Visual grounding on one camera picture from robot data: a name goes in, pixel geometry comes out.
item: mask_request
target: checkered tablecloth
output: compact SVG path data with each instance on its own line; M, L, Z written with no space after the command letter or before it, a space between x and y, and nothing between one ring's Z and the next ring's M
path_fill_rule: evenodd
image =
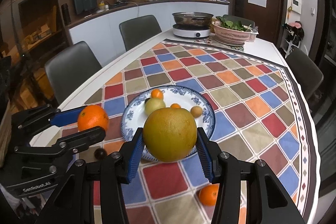
M307 222L316 186L311 124L287 68L267 60L191 42L157 44L85 102L101 105L110 117L106 138L96 146L108 153L119 150L127 104L151 87L172 84L203 94L216 115L211 140L239 160L266 160ZM77 131L76 125L63 128L63 136ZM93 161L96 146L79 157ZM122 186L130 223L210 223L214 208L203 206L197 197L207 184L196 154L170 164L142 160L132 183ZM99 182L95 182L94 208L100 223ZM246 184L242 183L240 223L245 216Z

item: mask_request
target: basket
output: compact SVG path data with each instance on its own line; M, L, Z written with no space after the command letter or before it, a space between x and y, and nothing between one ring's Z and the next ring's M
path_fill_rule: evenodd
M249 39L251 35L250 32L236 31L220 27L220 21L212 22L211 24L214 25L213 28L215 30L215 34L227 42L242 43Z
M254 42L256 37L257 37L257 34L259 34L259 33L258 32L251 32L250 37L249 37L249 39L246 40L246 42Z

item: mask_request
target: metal pot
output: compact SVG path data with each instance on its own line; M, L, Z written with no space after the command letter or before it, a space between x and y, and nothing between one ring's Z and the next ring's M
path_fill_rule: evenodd
M172 14L176 24L189 26L210 26L213 15L200 12L183 12Z

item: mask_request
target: chair backrest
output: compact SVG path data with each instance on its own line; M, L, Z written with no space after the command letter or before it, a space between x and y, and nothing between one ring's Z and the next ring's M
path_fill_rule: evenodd
M85 41L66 48L45 65L59 104L100 69L101 65Z
M249 20L246 18L242 18L242 17L236 17L236 16L231 16L231 15L224 15L223 16L226 20L232 21L232 22L237 22L238 20L241 21L241 23L245 26L250 26L251 28L253 28L255 26L255 23L253 20Z
M323 81L319 67L299 48L294 48L287 56L286 62L292 70L306 99L309 99Z
M153 15L124 21L119 24L119 29L126 51L162 32L158 21Z

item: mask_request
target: plate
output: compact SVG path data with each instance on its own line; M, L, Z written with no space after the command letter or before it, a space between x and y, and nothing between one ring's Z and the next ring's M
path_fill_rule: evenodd
M151 91L159 89L163 92L163 101L167 107L173 103L178 103L182 108L190 110L193 106L198 105L203 108L203 114L196 118L197 127L203 127L208 138L212 136L215 129L215 113L207 101L195 90L178 85L163 85L149 89L135 97L126 107L121 118L121 133L126 141L130 141L138 127L143 127L147 119L144 112L144 101L151 97ZM196 147L192 149L188 156L196 153ZM150 161L157 161L145 147L142 158Z
M222 43L222 44L225 44L225 45L229 45L229 46L240 47L240 46L243 46L245 44L245 42L241 42L241 43L228 42L228 41L225 41L225 40L221 39L220 37L218 37L216 35L213 36L213 39L215 39L219 43Z

